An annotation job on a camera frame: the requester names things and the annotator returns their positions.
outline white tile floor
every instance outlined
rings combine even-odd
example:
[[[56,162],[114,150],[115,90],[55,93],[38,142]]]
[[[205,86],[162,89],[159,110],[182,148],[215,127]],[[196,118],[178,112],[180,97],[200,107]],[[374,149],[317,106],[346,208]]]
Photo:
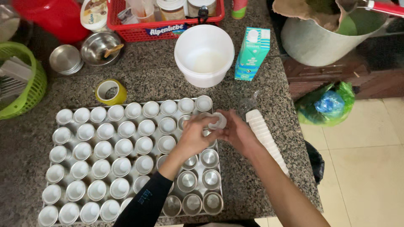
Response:
[[[325,161],[318,191],[332,227],[403,226],[404,98],[359,100],[337,126],[301,128]],[[255,220],[282,226],[276,217]]]

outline white tub lid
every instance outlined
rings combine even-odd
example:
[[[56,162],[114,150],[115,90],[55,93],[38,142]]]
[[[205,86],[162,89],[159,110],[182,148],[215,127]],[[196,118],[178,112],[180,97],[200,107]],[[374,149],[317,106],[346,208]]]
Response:
[[[201,7],[201,6],[210,6],[214,2],[216,2],[216,0],[188,0],[188,2],[196,7]]]
[[[164,10],[176,10],[184,6],[187,0],[157,0],[157,5]]]
[[[107,25],[107,0],[85,0],[80,12],[80,22],[88,30],[97,30]]]

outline arm sleeve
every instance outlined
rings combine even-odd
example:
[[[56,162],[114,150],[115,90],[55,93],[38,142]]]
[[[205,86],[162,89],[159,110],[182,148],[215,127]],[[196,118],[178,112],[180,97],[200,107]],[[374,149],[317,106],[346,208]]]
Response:
[[[114,227],[153,227],[163,209],[172,184],[172,181],[163,177],[159,172],[154,173],[119,215]]]

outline green plastic bag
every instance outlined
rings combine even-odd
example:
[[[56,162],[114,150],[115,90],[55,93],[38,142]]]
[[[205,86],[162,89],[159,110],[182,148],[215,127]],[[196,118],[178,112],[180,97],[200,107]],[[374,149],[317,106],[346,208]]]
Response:
[[[343,113],[337,117],[330,117],[327,114],[323,114],[317,111],[314,106],[314,104],[320,100],[323,94],[330,89],[334,89],[345,102]],[[355,94],[352,90],[352,84],[340,82],[336,86],[334,83],[331,83],[303,96],[295,102],[295,108],[297,111],[297,118],[299,119],[300,123],[330,127],[343,122],[351,112],[354,103]]]

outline roll of tape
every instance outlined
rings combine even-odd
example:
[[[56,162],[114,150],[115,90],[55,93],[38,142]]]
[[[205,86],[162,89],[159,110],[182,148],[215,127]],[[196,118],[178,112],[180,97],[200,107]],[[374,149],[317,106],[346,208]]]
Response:
[[[116,95],[112,99],[105,99],[107,91],[113,87],[118,87]],[[106,79],[99,83],[95,89],[95,97],[97,100],[107,105],[123,104],[127,94],[126,88],[115,79]]]

